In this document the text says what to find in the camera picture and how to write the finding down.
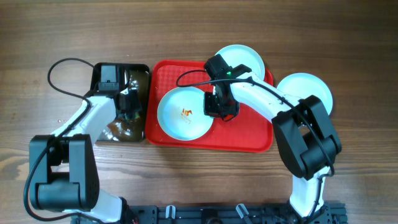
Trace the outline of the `light blue plate front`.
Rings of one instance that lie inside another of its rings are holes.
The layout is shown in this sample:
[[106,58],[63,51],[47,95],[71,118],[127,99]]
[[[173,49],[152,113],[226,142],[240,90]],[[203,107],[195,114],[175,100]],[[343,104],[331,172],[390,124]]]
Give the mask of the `light blue plate front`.
[[333,96],[326,83],[315,75],[309,73],[293,73],[283,78],[277,89],[292,96],[307,98],[314,95],[325,106],[328,115],[333,109]]

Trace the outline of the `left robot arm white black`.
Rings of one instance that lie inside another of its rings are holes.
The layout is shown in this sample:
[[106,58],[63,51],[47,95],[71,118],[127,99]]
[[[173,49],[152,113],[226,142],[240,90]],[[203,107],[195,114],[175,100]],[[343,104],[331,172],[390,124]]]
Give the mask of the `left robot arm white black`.
[[52,134],[29,143],[29,175],[23,200],[26,212],[58,212],[51,221],[75,217],[94,223],[137,223],[125,199],[100,188],[93,145],[116,118],[114,97],[84,96],[79,110]]

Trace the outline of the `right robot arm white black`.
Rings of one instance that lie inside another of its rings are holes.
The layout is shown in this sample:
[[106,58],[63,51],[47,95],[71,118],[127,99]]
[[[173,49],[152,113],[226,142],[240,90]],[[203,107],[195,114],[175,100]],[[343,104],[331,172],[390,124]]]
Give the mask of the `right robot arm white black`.
[[322,208],[326,177],[341,152],[341,141],[322,101],[314,95],[290,96],[258,79],[245,65],[206,63],[214,93],[205,95],[205,114],[225,118],[243,103],[273,125],[279,155],[294,178],[289,202],[302,220],[310,222]]

